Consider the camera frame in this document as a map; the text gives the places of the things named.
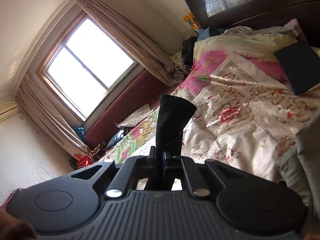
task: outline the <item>drawing on wall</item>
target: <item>drawing on wall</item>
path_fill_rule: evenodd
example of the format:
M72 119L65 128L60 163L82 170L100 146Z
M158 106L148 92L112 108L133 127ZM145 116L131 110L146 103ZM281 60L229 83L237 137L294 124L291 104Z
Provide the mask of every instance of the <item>drawing on wall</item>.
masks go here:
M39 182L48 181L59 177L59 171L51 163L37 163L33 166L32 175Z

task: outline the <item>wooden headboard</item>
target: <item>wooden headboard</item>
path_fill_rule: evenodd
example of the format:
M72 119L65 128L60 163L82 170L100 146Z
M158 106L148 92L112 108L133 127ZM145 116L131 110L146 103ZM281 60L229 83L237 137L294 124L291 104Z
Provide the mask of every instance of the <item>wooden headboard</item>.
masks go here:
M185 0L202 28L282 26L297 18L311 46L320 47L320 0Z

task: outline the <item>metal screw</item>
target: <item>metal screw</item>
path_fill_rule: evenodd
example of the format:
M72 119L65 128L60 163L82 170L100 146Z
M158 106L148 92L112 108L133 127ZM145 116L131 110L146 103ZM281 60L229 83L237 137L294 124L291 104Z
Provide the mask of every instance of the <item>metal screw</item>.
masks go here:
M205 188L198 188L194 191L193 194L195 194L198 197L206 197L210 194L210 191Z
M113 188L113 189L109 189L106 192L106 195L111 198L116 198L116 197L120 197L122 195L122 191L119 189Z

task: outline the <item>yellow package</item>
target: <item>yellow package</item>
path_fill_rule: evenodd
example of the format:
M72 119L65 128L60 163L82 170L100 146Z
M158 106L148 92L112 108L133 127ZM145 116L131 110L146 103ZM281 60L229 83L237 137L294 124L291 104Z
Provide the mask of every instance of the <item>yellow package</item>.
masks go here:
M191 28L194 30L199 30L200 24L198 21L195 19L192 13L188 13L182 18L183 21L187 22L190 24Z

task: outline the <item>window frame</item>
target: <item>window frame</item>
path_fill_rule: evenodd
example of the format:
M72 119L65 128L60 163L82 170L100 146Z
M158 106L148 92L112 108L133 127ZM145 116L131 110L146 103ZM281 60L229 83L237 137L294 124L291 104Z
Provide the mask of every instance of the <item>window frame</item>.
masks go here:
M100 30L105 33L123 52L127 54L128 57L130 57L133 60L133 63L131 66L112 84L110 88L108 88L95 74L92 73L92 71L68 48L66 45L66 42L68 39L72 36L72 34L77 30L77 28L86 20L91 20ZM74 104L70 98L63 92L61 87L55 82L55 80L51 77L51 75L48 73L48 69L51 65L51 63L54 61L55 57L58 55L58 53L63 49L66 48L67 51L82 65L83 68L85 68L94 79L96 79L103 88L107 91L104 95L104 97L101 99L100 103L97 105L95 110L99 107L101 102L103 102L108 94L112 92L112 90L121 82L121 80L130 73L137 65L138 62L135 58L132 57L118 42L115 41L104 29L101 28L100 25L98 25L85 11L81 11L71 22L70 24L64 29L64 31L60 34L58 39L54 42L54 44L51 46L47 54L45 55L44 59L40 63L39 67L36 70L36 75L39 77L39 79L44 83L44 85L50 90L50 92L68 109L71 114L76 117L76 119L81 122L81 124L84 124L87 119L95 112L93 112L86 116L77 106Z

